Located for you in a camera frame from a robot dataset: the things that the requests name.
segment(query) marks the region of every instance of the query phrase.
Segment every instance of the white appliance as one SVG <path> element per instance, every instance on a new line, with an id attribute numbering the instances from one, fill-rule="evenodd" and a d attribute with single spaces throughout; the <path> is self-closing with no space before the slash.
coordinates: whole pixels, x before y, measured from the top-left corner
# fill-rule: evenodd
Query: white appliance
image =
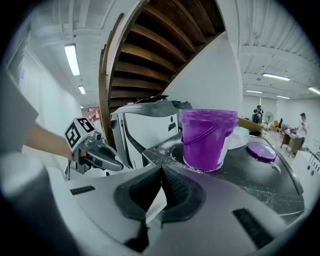
<path id="1" fill-rule="evenodd" d="M 133 169 L 148 165 L 143 151 L 178 134 L 177 110 L 171 101 L 136 103 L 111 114 L 116 151 Z"/>
<path id="2" fill-rule="evenodd" d="M 303 188 L 305 212 L 310 212 L 320 195 L 320 161 L 311 153 L 298 151 L 291 165 Z"/>

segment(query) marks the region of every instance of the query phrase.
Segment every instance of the black vent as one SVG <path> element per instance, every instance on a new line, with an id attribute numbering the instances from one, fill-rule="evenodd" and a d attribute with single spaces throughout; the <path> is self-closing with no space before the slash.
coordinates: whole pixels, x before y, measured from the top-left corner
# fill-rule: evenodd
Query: black vent
<path id="1" fill-rule="evenodd" d="M 70 191 L 72 195 L 78 195 L 78 194 L 82 194 L 92 190 L 95 190 L 93 186 L 83 186 L 83 187 L 71 189 Z"/>
<path id="2" fill-rule="evenodd" d="M 246 209 L 234 210 L 233 215 L 241 223 L 249 237 L 258 247 L 258 249 L 269 244 L 273 238 L 271 235 L 262 227 L 262 225 L 248 212 Z"/>

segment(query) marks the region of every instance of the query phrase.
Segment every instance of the purple bucket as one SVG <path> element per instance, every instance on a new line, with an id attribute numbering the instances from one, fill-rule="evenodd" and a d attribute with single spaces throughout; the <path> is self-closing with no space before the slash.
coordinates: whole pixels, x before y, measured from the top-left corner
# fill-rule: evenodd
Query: purple bucket
<path id="1" fill-rule="evenodd" d="M 226 156 L 229 138 L 238 126 L 237 112 L 186 109 L 180 114 L 183 158 L 201 171 L 219 168 Z"/>

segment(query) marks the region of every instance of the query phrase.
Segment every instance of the ceiling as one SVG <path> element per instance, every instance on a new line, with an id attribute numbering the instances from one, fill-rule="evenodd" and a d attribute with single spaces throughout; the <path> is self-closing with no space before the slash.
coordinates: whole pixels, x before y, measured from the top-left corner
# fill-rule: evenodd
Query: ceiling
<path id="1" fill-rule="evenodd" d="M 52 55 L 83 107 L 98 105 L 99 41 L 111 0 L 48 0 L 34 13 L 31 35 Z M 80 76 L 73 76 L 65 44 L 75 43 Z M 83 85 L 82 95 L 78 86 Z"/>
<path id="2" fill-rule="evenodd" d="M 83 107 L 99 104 L 99 41 L 110 2 L 49 0 L 37 9 L 31 23 L 32 36 L 49 50 Z M 319 57 L 295 19 L 274 0 L 235 0 L 235 4 L 243 94 L 274 99 L 277 95 L 291 99 L 318 97 L 308 87 L 319 88 Z M 76 43 L 80 76 L 73 76 L 69 67 L 64 51 L 69 43 Z M 263 77 L 263 73 L 286 76 L 291 81 Z M 85 95 L 80 94 L 80 85 L 84 85 Z"/>
<path id="3" fill-rule="evenodd" d="M 236 4 L 243 94 L 274 99 L 277 95 L 291 99 L 318 97 L 308 88 L 319 88 L 319 56 L 293 16 L 274 0 L 236 0 Z M 264 77 L 263 73 L 291 80 Z"/>

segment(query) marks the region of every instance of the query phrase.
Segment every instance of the black rubber pad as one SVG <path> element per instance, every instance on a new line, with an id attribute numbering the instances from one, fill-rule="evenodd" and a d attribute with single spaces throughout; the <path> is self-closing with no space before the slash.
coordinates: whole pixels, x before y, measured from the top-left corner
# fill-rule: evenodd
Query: black rubber pad
<path id="1" fill-rule="evenodd" d="M 92 190 L 95 190 L 93 186 L 83 186 L 83 187 L 71 189 L 70 191 L 72 195 L 78 195 L 78 194 L 82 194 Z"/>

